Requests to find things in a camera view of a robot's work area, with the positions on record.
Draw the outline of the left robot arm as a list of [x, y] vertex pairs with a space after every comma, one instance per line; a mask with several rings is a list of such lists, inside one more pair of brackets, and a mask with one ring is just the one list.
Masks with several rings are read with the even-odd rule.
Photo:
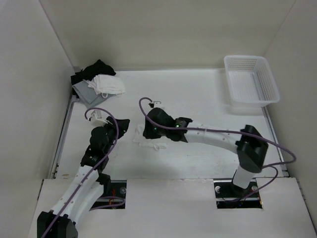
[[78, 227], [91, 210], [122, 208], [125, 194], [112, 187], [109, 175], [103, 174], [108, 155], [129, 127], [129, 119], [107, 117], [91, 131], [90, 144], [78, 172], [57, 204], [37, 218], [37, 237], [76, 238]]

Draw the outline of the black tank top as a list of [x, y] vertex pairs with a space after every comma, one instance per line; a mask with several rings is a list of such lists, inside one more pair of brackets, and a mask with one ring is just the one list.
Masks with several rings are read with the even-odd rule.
[[105, 64], [99, 59], [94, 64], [82, 69], [79, 72], [76, 72], [73, 76], [71, 76], [71, 84], [75, 85], [83, 80], [91, 81], [99, 74], [115, 76], [116, 72], [111, 66]]

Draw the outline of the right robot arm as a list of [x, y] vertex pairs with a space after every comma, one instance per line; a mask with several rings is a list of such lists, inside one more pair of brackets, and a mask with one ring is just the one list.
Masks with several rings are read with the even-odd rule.
[[235, 196], [243, 195], [254, 175], [262, 171], [268, 150], [268, 143], [251, 125], [246, 125], [238, 134], [211, 132], [207, 126], [192, 119], [173, 119], [161, 108], [153, 108], [148, 112], [143, 136], [146, 139], [166, 137], [174, 142], [202, 143], [237, 154], [239, 165], [229, 185]]

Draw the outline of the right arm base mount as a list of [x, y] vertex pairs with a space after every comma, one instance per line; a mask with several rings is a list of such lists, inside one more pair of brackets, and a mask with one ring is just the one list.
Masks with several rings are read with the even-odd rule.
[[259, 192], [246, 197], [258, 189], [255, 179], [246, 189], [235, 186], [229, 179], [214, 180], [213, 184], [218, 209], [262, 209]]

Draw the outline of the white plastic basket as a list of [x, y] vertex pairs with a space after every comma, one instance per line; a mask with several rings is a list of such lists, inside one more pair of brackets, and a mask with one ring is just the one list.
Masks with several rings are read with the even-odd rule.
[[280, 94], [266, 58], [230, 55], [223, 60], [231, 105], [257, 108], [280, 101]]

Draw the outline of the white tank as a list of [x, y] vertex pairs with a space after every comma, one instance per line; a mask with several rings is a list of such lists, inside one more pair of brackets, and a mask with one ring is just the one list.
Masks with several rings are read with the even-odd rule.
[[135, 129], [133, 143], [137, 144], [139, 147], [152, 148], [155, 151], [166, 149], [168, 146], [168, 141], [165, 138], [159, 139], [146, 139], [143, 136], [145, 126], [143, 124], [138, 124]]
[[126, 92], [123, 81], [111, 75], [99, 74], [92, 80], [86, 80], [86, 83], [96, 95], [101, 95], [103, 98], [111, 95], [119, 96]]

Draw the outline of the folded grey tank top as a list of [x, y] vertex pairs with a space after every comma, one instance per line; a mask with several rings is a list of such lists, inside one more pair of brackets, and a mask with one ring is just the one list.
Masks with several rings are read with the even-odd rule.
[[86, 81], [81, 81], [72, 86], [80, 101], [88, 108], [96, 107], [108, 98], [108, 94], [96, 94]]

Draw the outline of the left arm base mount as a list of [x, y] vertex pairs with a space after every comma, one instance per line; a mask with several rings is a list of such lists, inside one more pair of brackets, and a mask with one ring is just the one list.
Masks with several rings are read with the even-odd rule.
[[103, 194], [93, 204], [92, 209], [124, 209], [127, 194], [126, 180], [112, 180], [105, 187]]

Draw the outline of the folded white tank top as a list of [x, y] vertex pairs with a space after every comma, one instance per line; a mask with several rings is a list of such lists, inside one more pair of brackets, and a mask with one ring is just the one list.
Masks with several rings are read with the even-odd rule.
[[99, 74], [92, 80], [86, 80], [86, 83], [96, 95], [101, 95], [103, 98], [111, 95], [119, 96], [126, 92], [123, 81], [111, 75]]

